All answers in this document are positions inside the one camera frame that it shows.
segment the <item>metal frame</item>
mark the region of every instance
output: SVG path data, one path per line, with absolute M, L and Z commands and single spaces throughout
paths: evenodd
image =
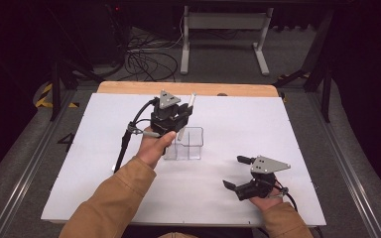
M 320 109 L 320 103 L 317 97 L 314 93 L 311 92 L 307 93 L 307 97 L 311 107 L 316 113 L 317 119 L 320 121 L 321 126 L 326 132 L 327 139 L 331 145 L 333 152 L 333 157 L 335 158 L 335 162 L 338 165 L 339 171 L 341 172 L 345 183 L 347 184 L 348 190 L 351 193 L 352 199 L 357 206 L 358 212 L 363 219 L 364 225 L 369 232 L 370 237 L 381 237 L 381 226 L 373 212 L 369 198 L 367 197 L 363 185 L 358 179 L 358 176 L 355 173 L 349 158 L 342 152 L 341 147 L 336 140 L 332 126 L 327 123 L 321 116 L 322 111 Z
M 4 237 L 6 231 L 11 225 L 12 219 L 14 218 L 18 208 L 21 205 L 21 202 L 26 195 L 30 184 L 33 181 L 33 178 L 39 169 L 40 164 L 42 163 L 43 157 L 46 154 L 46 151 L 49 146 L 49 142 L 56 132 L 56 129 L 64 116 L 64 112 L 67 110 L 70 102 L 72 101 L 75 95 L 74 90 L 69 90 L 63 98 L 61 111 L 57 114 L 54 121 L 50 121 L 48 127 L 46 128 L 45 134 L 43 135 L 39 146 L 34 152 L 32 158 L 27 164 L 26 169 L 15 185 L 10 198 L 8 199 L 4 209 L 0 214 L 0 237 Z
M 181 74 L 187 74 L 190 58 L 190 29 L 246 29 L 261 30 L 257 43 L 253 43 L 259 67 L 263 75 L 269 75 L 269 69 L 262 53 L 262 47 L 271 22 L 273 8 L 268 8 L 266 13 L 194 13 L 185 6 L 184 11 L 184 46 L 182 50 Z

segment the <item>human hand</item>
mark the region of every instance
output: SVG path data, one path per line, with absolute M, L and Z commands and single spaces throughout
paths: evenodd
M 273 188 L 270 195 L 274 196 L 279 193 L 280 192 L 276 188 Z M 254 196 L 249 198 L 249 200 L 261 211 L 266 211 L 270 207 L 283 203 L 283 197 L 261 198 L 259 196 Z
M 171 131 L 161 138 L 143 136 L 141 146 L 139 147 L 137 157 L 145 164 L 154 169 L 166 147 L 172 145 L 172 141 L 176 138 L 176 132 Z

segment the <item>white board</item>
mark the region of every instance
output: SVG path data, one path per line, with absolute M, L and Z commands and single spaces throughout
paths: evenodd
M 66 222 L 112 175 L 127 124 L 139 109 L 158 95 L 94 93 L 76 132 L 42 219 Z M 180 96 L 188 102 L 189 96 Z M 150 106 L 141 118 L 150 118 Z M 138 124 L 144 129 L 148 122 Z M 133 223 L 165 225 L 262 224 L 249 200 L 239 201 L 222 180 L 236 185 L 252 179 L 250 166 L 237 156 L 262 155 L 290 164 L 277 172 L 290 189 L 299 213 L 308 225 L 325 225 L 317 194 L 299 149 L 287 112 L 279 97 L 197 96 L 188 126 L 203 128 L 201 160 L 166 161 L 144 197 Z M 133 135 L 123 164 L 134 156 L 141 136 Z

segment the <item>clear plastic container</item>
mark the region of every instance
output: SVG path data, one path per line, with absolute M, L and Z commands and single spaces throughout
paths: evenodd
M 164 154 L 165 160 L 200 160 L 203 146 L 203 129 L 201 127 L 185 127 L 182 139 L 179 133 L 172 145 Z

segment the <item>tan sleeve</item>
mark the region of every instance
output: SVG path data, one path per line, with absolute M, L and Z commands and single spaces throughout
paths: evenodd
M 302 217 L 289 202 L 275 205 L 263 212 L 266 230 L 271 238 L 313 237 Z
M 120 237 L 155 177 L 150 167 L 133 158 L 78 207 L 60 237 Z

